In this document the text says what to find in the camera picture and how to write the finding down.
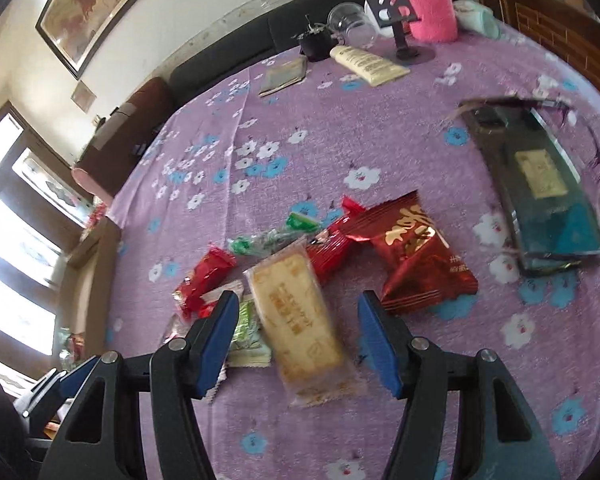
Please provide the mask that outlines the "shallow cardboard box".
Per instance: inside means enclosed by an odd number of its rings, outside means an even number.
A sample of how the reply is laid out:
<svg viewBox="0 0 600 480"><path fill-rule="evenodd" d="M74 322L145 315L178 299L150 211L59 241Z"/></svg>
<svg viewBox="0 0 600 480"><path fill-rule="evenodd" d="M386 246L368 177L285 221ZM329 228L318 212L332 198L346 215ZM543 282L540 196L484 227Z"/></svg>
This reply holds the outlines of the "shallow cardboard box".
<svg viewBox="0 0 600 480"><path fill-rule="evenodd" d="M109 218L79 242L65 258L64 276L59 285L53 359L59 361L60 330L82 334L84 356L102 354L106 349L109 301L121 230Z"/></svg>

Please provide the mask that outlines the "small green booklet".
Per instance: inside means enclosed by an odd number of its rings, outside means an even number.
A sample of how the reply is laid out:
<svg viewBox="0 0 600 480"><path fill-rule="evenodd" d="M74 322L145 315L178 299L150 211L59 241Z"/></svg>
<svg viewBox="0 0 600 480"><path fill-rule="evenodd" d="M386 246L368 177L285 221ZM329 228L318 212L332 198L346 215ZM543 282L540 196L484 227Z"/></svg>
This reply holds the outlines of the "small green booklet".
<svg viewBox="0 0 600 480"><path fill-rule="evenodd" d="M264 98L306 79L308 59L300 55L292 61L268 70L260 87L259 96Z"/></svg>

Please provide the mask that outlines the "black cup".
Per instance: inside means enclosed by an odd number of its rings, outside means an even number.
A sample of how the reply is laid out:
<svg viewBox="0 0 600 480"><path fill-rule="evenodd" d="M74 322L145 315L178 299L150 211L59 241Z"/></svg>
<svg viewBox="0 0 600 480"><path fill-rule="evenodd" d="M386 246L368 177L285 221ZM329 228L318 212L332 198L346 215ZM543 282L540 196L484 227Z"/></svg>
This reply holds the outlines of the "black cup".
<svg viewBox="0 0 600 480"><path fill-rule="evenodd" d="M330 58L330 51L339 44L326 24L312 23L308 16L306 16L306 29L294 38L298 40L300 53L311 63Z"/></svg>

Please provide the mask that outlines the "green wrapped candy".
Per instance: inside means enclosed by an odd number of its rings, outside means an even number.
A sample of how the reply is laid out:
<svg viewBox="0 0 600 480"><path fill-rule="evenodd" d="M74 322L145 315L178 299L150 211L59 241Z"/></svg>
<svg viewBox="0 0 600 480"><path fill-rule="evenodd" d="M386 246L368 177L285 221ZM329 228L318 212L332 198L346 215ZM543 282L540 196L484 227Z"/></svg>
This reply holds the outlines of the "green wrapped candy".
<svg viewBox="0 0 600 480"><path fill-rule="evenodd" d="M227 249L236 256L265 258L282 250L298 238L313 235L321 229L321 222L291 212L283 226L252 235L242 235L227 240Z"/></svg>

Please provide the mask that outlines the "beige biscuit packet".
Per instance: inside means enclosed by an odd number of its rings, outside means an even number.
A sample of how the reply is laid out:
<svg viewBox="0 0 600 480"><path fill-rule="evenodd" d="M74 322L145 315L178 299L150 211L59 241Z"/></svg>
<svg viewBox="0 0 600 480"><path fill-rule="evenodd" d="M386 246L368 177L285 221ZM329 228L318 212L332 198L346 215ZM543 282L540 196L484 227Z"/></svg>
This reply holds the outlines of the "beige biscuit packet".
<svg viewBox="0 0 600 480"><path fill-rule="evenodd" d="M332 322L304 237L245 276L291 405L309 408L366 393Z"/></svg>

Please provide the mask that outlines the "wooden glass doors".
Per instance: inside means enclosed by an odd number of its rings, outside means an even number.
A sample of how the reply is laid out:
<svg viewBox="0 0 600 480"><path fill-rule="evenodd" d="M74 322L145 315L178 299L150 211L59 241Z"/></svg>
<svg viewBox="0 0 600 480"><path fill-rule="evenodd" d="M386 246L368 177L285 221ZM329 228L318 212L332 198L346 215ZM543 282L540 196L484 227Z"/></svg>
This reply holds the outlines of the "wooden glass doors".
<svg viewBox="0 0 600 480"><path fill-rule="evenodd" d="M91 204L68 162L0 106L0 362L23 375L57 360L60 282Z"/></svg>

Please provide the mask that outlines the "black sofa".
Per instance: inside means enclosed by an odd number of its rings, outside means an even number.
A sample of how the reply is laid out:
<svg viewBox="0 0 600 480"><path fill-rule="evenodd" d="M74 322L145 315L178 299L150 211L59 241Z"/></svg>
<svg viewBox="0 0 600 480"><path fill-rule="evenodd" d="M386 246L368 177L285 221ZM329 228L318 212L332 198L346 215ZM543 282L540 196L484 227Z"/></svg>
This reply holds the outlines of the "black sofa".
<svg viewBox="0 0 600 480"><path fill-rule="evenodd" d="M324 23L336 4L363 0L292 0L253 18L189 55L169 77L175 102L186 104L224 78L298 44L308 23Z"/></svg>

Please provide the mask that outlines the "wooden cabinet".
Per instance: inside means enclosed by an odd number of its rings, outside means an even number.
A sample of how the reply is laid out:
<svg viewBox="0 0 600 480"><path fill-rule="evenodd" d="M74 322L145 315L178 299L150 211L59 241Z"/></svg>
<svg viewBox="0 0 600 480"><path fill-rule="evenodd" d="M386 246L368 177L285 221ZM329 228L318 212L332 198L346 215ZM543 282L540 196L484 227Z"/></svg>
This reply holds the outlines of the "wooden cabinet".
<svg viewBox="0 0 600 480"><path fill-rule="evenodd" d="M559 56L600 92L600 22L564 0L479 0Z"/></svg>

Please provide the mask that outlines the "mint green cloth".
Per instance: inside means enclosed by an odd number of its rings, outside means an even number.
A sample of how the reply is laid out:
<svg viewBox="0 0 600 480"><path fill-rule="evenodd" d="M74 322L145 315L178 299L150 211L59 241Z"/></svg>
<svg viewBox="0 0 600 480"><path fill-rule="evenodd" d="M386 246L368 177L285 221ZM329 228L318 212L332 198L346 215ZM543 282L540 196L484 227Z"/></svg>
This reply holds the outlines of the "mint green cloth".
<svg viewBox="0 0 600 480"><path fill-rule="evenodd" d="M500 38L501 31L493 11L472 0L457 0L453 9L460 28L489 39Z"/></svg>

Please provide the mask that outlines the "green white snack packet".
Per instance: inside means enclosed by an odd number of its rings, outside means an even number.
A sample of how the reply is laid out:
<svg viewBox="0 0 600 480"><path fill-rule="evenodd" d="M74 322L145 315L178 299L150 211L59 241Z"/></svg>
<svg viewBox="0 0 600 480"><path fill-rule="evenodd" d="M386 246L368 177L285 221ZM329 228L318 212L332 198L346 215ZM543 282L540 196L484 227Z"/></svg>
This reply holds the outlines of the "green white snack packet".
<svg viewBox="0 0 600 480"><path fill-rule="evenodd" d="M253 296L246 295L239 305L238 322L226 357L228 367L261 368L271 365L272 351L260 328Z"/></svg>

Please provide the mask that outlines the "pink sleeved water bottle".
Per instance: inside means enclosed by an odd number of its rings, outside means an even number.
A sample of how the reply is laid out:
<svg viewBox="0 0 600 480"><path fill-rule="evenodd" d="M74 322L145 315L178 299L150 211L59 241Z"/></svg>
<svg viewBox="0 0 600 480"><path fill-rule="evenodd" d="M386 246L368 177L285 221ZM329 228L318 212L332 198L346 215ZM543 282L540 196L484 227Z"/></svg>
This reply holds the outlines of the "pink sleeved water bottle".
<svg viewBox="0 0 600 480"><path fill-rule="evenodd" d="M457 40L457 21L452 0L410 0L417 22L411 22L412 36L426 44L448 44Z"/></svg>

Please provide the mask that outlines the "black phone stand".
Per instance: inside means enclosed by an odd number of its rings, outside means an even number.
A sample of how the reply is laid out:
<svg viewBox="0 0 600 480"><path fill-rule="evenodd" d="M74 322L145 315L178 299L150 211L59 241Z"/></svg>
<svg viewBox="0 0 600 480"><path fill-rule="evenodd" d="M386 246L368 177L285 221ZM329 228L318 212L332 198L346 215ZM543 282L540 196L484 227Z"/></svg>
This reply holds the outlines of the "black phone stand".
<svg viewBox="0 0 600 480"><path fill-rule="evenodd" d="M436 57L433 48L408 44L404 32L404 23L419 22L411 0L365 0L372 10L380 28L390 26L396 47L389 55L391 61L402 66L424 64Z"/></svg>

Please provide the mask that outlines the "long red snack packet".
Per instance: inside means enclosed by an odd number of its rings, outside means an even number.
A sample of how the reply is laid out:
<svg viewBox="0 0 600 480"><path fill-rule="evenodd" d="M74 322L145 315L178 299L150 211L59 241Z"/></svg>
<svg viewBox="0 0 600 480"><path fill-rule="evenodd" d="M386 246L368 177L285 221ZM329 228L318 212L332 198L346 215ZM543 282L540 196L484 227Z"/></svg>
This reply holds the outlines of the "long red snack packet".
<svg viewBox="0 0 600 480"><path fill-rule="evenodd" d="M232 254L211 245L172 292L180 317L184 321L191 321L206 304L202 296L220 286L235 266L236 258Z"/></svg>

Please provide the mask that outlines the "shiny red snack packet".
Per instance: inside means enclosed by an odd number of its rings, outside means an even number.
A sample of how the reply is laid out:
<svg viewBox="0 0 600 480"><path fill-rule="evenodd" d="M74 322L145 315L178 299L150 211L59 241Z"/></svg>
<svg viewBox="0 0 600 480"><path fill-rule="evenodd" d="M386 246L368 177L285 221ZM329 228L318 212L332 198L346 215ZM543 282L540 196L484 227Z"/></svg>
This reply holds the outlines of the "shiny red snack packet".
<svg viewBox="0 0 600 480"><path fill-rule="evenodd" d="M422 208L417 191L367 209L342 232L350 240L369 242L384 260L388 276L380 303L389 313L410 313L478 292L475 275Z"/></svg>

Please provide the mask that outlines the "clear plastic cup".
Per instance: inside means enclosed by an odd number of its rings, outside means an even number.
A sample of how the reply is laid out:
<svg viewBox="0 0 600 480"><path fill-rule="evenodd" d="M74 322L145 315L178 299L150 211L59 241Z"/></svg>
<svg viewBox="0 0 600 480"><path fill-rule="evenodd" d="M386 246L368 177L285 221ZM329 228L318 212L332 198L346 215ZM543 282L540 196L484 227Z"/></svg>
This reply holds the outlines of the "clear plastic cup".
<svg viewBox="0 0 600 480"><path fill-rule="evenodd" d="M354 2L334 6L329 11L327 26L344 46L367 50L377 39L376 26L364 8Z"/></svg>

